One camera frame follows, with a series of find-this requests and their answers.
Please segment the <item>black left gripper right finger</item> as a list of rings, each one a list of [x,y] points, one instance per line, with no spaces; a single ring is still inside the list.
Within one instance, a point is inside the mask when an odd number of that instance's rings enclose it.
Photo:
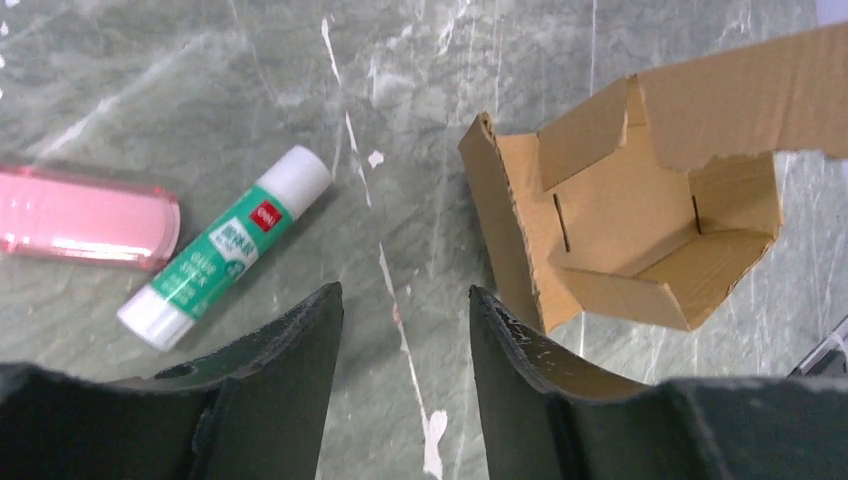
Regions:
[[[469,292],[493,479],[843,479],[845,377],[673,378],[607,371]]]

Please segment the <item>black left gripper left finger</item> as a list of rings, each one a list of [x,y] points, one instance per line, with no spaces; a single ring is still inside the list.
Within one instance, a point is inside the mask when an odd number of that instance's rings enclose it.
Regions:
[[[149,378],[1,367],[5,479],[311,479],[343,330],[329,283],[281,317]]]

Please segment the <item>brown cardboard paper box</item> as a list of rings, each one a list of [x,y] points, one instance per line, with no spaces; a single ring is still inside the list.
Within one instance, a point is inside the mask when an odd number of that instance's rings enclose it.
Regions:
[[[459,150],[520,319],[693,331],[779,235],[776,154],[846,156],[847,27],[624,76],[536,133],[481,113]]]

